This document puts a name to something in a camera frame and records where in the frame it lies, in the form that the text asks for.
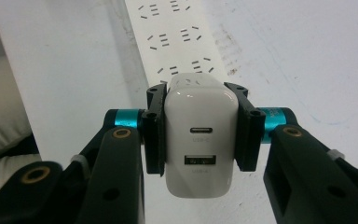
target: power strip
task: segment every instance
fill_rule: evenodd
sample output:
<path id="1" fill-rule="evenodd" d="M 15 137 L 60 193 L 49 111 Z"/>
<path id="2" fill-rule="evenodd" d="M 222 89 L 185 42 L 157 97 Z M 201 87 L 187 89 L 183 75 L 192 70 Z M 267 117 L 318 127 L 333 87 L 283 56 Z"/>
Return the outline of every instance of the power strip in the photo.
<path id="1" fill-rule="evenodd" d="M 150 87 L 169 86 L 180 73 L 228 81 L 200 1 L 126 0 L 126 7 Z"/>

